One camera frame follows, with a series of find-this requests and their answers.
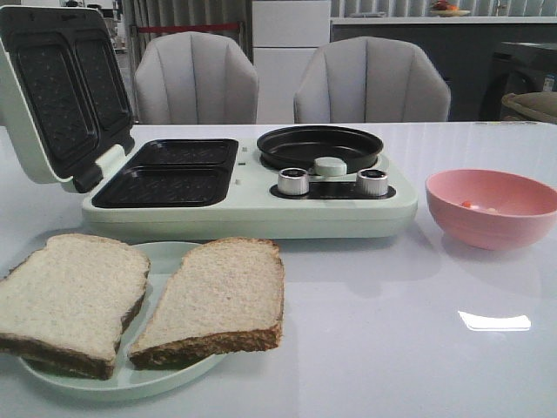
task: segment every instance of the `light green plate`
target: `light green plate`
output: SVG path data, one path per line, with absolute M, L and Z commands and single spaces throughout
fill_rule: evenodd
M 172 370 L 136 370 L 127 359 L 128 349 L 151 317 L 166 280 L 178 269 L 184 254 L 197 245 L 189 242 L 152 242 L 135 246 L 151 259 L 147 292 L 138 316 L 122 337 L 114 375 L 109 380 L 99 381 L 65 374 L 44 363 L 21 359 L 23 366 L 56 389 L 79 398 L 100 401 L 122 401 L 161 394 L 206 373 L 221 362 L 225 354 L 211 355 L 185 364 L 184 368 Z

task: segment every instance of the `glossy table surface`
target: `glossy table surface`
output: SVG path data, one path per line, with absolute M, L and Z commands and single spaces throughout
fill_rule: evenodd
M 424 182 L 479 167 L 557 186 L 557 125 L 350 126 L 383 139 L 418 191 L 418 213 L 394 238 L 279 240 L 279 348 L 230 354 L 190 384 L 122 402 L 59 394 L 0 354 L 0 417 L 555 417 L 557 228 L 520 250 L 466 246 L 434 223 Z M 136 126 L 132 135 L 241 139 L 276 127 Z M 87 227 L 84 197 L 31 183 L 3 128 L 0 162 L 5 276 L 48 237 Z

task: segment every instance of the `silver knob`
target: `silver knob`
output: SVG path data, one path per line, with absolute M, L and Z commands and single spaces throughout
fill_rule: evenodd
M 356 192 L 366 196 L 384 196 L 389 192 L 386 172 L 365 168 L 356 177 Z
M 310 177 L 302 168 L 285 168 L 278 173 L 277 187 L 288 196 L 301 196 L 310 191 Z

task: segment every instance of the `round black pan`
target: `round black pan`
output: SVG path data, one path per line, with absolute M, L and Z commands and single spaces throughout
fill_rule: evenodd
M 383 150 L 383 142 L 371 133 L 326 125 L 303 125 L 267 132 L 258 139 L 261 158 L 277 168 L 310 170 L 321 157 L 340 158 L 347 172 L 371 167 Z

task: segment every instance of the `chair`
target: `chair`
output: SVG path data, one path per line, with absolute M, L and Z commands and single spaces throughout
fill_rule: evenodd
M 258 75 L 230 38 L 184 32 L 153 39 L 135 74 L 139 122 L 254 124 Z
M 355 37 L 318 48 L 294 96 L 301 124 L 446 121 L 451 93 L 417 45 Z

